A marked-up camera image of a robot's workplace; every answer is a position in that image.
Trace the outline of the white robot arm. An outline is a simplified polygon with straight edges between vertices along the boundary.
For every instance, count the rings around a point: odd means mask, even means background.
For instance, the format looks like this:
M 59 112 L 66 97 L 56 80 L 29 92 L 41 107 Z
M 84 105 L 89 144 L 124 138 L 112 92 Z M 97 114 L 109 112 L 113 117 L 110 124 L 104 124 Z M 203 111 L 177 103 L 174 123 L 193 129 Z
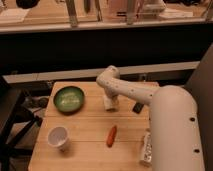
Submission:
M 124 81 L 115 66 L 107 67 L 96 82 L 110 101 L 123 95 L 149 106 L 152 171 L 205 171 L 198 107 L 187 90 Z

